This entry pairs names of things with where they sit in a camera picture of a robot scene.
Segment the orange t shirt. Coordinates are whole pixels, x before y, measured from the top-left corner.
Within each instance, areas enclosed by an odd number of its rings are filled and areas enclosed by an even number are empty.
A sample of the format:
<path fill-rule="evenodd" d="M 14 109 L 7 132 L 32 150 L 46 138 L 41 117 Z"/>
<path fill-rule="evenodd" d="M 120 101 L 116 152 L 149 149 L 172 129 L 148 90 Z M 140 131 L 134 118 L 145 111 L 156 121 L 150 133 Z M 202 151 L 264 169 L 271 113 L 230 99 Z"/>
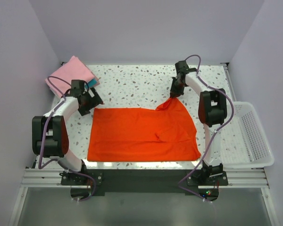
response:
<path fill-rule="evenodd" d="M 195 161 L 197 130 L 186 107 L 169 98 L 156 109 L 96 108 L 87 160 Z"/>

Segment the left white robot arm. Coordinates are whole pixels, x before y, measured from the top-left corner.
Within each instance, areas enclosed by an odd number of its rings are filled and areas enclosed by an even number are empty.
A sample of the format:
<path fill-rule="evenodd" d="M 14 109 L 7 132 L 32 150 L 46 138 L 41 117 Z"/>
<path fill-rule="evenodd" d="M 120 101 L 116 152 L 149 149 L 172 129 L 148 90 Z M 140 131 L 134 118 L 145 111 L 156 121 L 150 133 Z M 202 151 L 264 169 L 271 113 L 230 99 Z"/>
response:
<path fill-rule="evenodd" d="M 78 185 L 87 182 L 88 173 L 82 169 L 83 160 L 70 150 L 66 122 L 75 112 L 85 116 L 101 104 L 103 101 L 95 88 L 90 88 L 83 80 L 72 80 L 70 89 L 62 93 L 53 109 L 43 116 L 33 117 L 32 149 L 39 156 L 38 169 L 55 161 L 62 168 L 73 171 L 71 178 Z"/>

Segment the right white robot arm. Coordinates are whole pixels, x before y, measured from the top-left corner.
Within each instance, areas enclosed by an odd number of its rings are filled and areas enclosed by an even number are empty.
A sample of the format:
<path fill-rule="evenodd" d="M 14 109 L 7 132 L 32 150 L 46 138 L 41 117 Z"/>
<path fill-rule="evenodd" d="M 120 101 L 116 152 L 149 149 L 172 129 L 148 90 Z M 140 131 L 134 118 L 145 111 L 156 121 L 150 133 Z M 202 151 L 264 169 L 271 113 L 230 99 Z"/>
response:
<path fill-rule="evenodd" d="M 188 178 L 206 185 L 213 184 L 223 174 L 221 160 L 221 132 L 218 130 L 227 118 L 225 91 L 209 88 L 199 78 L 197 68 L 190 68 L 186 61 L 175 64 L 176 76 L 172 78 L 170 97 L 184 94 L 184 88 L 192 88 L 199 95 L 198 118 L 205 130 L 205 153 L 201 169 L 193 170 Z"/>

